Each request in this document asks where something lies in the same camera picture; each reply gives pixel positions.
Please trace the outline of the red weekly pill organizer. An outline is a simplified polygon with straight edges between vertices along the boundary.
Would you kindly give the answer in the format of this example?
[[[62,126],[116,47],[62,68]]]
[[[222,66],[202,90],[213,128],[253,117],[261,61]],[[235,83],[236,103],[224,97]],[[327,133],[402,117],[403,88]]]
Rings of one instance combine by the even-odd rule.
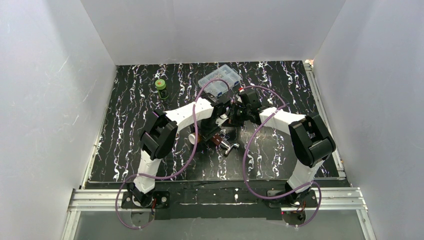
[[[221,134],[215,134],[210,140],[215,145],[220,146],[222,148],[229,148],[231,146],[231,144]]]

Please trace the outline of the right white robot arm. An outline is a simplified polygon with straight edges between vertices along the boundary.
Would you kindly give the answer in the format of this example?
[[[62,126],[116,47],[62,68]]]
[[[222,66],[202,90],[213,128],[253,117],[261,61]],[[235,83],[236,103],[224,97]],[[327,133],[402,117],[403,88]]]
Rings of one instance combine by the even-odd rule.
[[[258,126],[256,133],[268,127],[288,134],[297,162],[284,193],[269,196],[260,195],[251,187],[248,190],[268,202],[300,202],[308,194],[318,169],[336,150],[336,143],[318,113],[295,114],[281,107],[269,107],[261,103],[256,88],[251,85],[239,89],[238,100],[230,109],[229,124],[239,127],[249,121]]]

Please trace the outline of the white pill bottle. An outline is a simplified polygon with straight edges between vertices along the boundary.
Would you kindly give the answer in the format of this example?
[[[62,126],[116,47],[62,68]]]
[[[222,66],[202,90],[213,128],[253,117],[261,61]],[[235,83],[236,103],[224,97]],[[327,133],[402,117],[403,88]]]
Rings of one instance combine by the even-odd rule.
[[[195,133],[190,133],[190,134],[188,135],[188,140],[189,140],[189,142],[190,142],[192,145],[194,145],[194,144],[196,144],[196,143],[198,143],[198,142],[199,142],[200,137],[199,137],[199,136],[197,136]]]

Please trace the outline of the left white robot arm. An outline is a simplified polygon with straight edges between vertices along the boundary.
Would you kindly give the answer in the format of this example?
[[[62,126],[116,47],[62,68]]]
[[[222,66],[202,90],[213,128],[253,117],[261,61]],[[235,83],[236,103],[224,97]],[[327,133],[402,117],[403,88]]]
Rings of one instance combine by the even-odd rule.
[[[172,151],[180,130],[197,126],[198,135],[192,137],[193,143],[214,142],[219,145],[223,140],[219,132],[230,106],[231,100],[228,97],[217,98],[204,93],[197,102],[168,111],[157,109],[148,114],[140,134],[141,160],[138,176],[127,186],[133,202],[146,208],[153,201],[159,165]]]

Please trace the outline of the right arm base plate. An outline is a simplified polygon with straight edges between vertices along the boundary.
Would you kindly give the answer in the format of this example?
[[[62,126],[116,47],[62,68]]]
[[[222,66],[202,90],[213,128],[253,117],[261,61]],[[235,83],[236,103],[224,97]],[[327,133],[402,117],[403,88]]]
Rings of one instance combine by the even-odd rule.
[[[279,199],[264,200],[264,202],[272,209],[280,209],[285,225],[296,229],[310,223],[317,215],[322,203],[312,189],[300,194],[292,193]]]

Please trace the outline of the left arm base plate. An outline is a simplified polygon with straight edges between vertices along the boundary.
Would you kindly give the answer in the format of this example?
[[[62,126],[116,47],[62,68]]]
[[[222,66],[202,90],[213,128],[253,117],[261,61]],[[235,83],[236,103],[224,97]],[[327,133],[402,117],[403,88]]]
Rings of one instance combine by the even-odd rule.
[[[134,226],[141,227],[155,219],[156,210],[170,206],[168,191],[151,191],[148,194],[127,191],[123,194],[120,209],[130,211]]]

